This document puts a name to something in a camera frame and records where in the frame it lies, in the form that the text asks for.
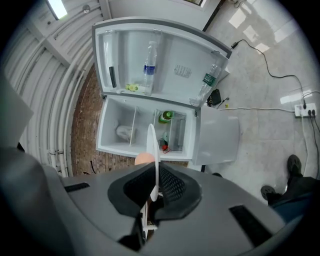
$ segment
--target ceiling light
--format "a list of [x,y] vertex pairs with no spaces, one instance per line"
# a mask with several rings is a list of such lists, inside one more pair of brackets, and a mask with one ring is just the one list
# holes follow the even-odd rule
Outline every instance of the ceiling light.
[[46,2],[56,20],[59,20],[68,14],[62,0],[46,0]]

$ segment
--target electrical outlet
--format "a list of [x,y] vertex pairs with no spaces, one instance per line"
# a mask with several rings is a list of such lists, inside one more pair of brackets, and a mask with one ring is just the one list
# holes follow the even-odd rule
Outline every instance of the electrical outlet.
[[316,104],[314,104],[314,103],[306,104],[306,109],[304,109],[303,104],[294,105],[294,115],[296,118],[301,118],[301,117],[308,118],[309,117],[309,114],[308,114],[309,110],[310,111],[314,110],[315,115],[317,115]]

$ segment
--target window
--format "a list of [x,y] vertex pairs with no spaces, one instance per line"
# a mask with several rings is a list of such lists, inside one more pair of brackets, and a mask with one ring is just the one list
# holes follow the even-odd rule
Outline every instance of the window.
[[201,4],[202,4],[202,2],[203,2],[204,0],[184,0],[184,1],[193,3],[193,4],[197,5],[197,6],[201,6]]

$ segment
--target plastic bottle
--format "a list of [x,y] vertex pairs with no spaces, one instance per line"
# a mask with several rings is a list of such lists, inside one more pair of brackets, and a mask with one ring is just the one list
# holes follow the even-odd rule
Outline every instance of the plastic bottle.
[[195,99],[190,99],[191,105],[196,107],[199,106],[200,103],[204,100],[204,97],[211,90],[211,87],[215,84],[215,81],[221,72],[221,67],[218,63],[219,61],[216,60],[215,64],[211,66],[209,72],[205,74],[198,96]]
[[154,85],[155,67],[157,59],[157,42],[150,41],[148,47],[148,55],[144,64],[144,83],[145,94],[151,95],[152,87]]

